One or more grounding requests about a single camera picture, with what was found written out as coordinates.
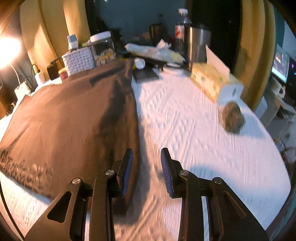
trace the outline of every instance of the metal pivot screw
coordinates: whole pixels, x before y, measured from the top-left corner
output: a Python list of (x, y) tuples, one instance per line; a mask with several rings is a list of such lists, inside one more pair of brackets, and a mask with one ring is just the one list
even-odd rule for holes
[(72, 183), (75, 185), (79, 184), (80, 182), (81, 182), (80, 178), (74, 178), (72, 181)]
[(115, 172), (113, 170), (108, 170), (105, 172), (107, 176), (112, 176)]
[(189, 172), (188, 172), (187, 170), (181, 170), (181, 171), (180, 171), (180, 174), (181, 174), (182, 176), (187, 176), (187, 175), (189, 174)]
[(215, 182), (216, 184), (221, 184), (221, 183), (223, 182), (223, 180), (222, 180), (222, 178), (215, 177), (215, 178), (214, 178), (214, 182)]

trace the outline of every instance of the white jar lid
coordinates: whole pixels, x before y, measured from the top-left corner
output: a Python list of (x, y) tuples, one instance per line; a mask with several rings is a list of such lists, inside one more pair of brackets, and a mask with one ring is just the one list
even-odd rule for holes
[(93, 43), (93, 42), (96, 42), (98, 40), (102, 40), (102, 39), (106, 39), (106, 38), (111, 38), (110, 31), (95, 34), (95, 35), (90, 37), (90, 41)]
[(188, 14), (188, 10), (185, 8), (179, 8), (179, 13), (180, 14)]

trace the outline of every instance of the small container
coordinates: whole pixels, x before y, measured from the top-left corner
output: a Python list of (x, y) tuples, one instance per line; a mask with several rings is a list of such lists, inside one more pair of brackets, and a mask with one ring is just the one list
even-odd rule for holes
[(104, 65), (116, 59), (114, 44), (110, 31), (90, 37), (92, 53), (97, 66)]
[(142, 58), (135, 58), (135, 66), (137, 69), (144, 69), (145, 65), (145, 60), (143, 60)]
[(75, 34), (71, 34), (68, 36), (68, 50), (77, 49), (79, 44)]
[(69, 51), (62, 56), (68, 76), (93, 69), (95, 61), (90, 47)]
[(59, 70), (59, 76), (61, 77), (62, 81), (68, 78), (68, 72), (66, 68), (62, 68)]

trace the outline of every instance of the white cup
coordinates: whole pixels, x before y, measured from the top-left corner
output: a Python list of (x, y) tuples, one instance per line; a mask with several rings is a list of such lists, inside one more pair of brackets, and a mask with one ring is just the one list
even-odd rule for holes
[(279, 98), (283, 98), (285, 96), (285, 87), (282, 86), (275, 78), (271, 78), (270, 83), (269, 83), (270, 89), (272, 92), (278, 96)]
[(145, 60), (143, 60), (142, 58), (135, 58), (135, 65), (137, 69), (144, 69)]

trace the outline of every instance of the textured white blanket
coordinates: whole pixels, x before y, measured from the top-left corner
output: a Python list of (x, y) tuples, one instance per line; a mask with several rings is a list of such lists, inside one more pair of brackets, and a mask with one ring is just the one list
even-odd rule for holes
[[(266, 229), (284, 204), (290, 181), (263, 125), (239, 100), (246, 124), (239, 135), (228, 134), (218, 124), (217, 105), (188, 77), (161, 76), (162, 80), (155, 82), (132, 82), (139, 117), (141, 173), (128, 215), (115, 216), (116, 240), (177, 240), (181, 200), (171, 199), (166, 192), (160, 163), (163, 147), (196, 176), (222, 177)], [(12, 216), (26, 235), (50, 201), (2, 173), (0, 179)], [(2, 203), (0, 211), (8, 221)], [(208, 240), (207, 218), (204, 220)]]

